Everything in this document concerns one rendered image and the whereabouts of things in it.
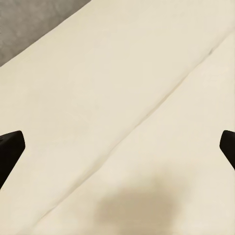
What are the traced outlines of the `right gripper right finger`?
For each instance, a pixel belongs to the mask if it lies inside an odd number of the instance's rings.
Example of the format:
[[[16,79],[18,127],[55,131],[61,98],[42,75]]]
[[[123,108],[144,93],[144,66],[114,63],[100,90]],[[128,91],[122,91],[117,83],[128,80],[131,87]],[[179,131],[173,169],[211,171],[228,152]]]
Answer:
[[[235,170],[235,132],[224,130],[219,147]]]

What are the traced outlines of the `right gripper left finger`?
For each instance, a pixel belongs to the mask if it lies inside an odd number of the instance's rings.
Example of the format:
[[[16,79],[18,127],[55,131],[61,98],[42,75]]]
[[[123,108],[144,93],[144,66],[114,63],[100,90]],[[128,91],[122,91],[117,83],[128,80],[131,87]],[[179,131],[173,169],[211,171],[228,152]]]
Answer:
[[[24,136],[20,130],[0,136],[0,189],[24,149]]]

